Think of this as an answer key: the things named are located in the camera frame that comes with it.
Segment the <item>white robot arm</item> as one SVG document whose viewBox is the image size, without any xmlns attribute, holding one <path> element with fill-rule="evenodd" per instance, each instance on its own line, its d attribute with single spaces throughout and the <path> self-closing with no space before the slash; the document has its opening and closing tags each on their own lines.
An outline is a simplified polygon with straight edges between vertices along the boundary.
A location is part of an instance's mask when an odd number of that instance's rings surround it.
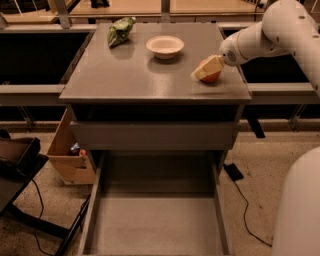
<svg viewBox="0 0 320 256">
<path fill-rule="evenodd" d="M 291 55 L 320 96 L 320 37 L 316 22 L 297 0 L 277 0 L 260 22 L 227 39 L 203 60 L 192 77 L 217 80 L 225 65 L 258 57 Z M 320 147 L 303 154 L 285 178 L 271 256 L 320 256 Z"/>
</svg>

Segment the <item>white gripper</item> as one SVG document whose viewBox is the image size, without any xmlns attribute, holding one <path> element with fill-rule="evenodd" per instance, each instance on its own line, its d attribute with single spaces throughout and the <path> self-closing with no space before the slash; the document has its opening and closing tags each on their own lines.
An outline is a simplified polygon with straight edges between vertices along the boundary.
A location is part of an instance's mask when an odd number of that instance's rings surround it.
<svg viewBox="0 0 320 256">
<path fill-rule="evenodd" d="M 221 43 L 219 53 L 222 57 L 220 55 L 211 55 L 203 60 L 192 72 L 191 77 L 199 81 L 216 81 L 225 64 L 238 66 L 247 62 L 247 59 L 239 50 L 236 36 L 227 37 Z"/>
</svg>

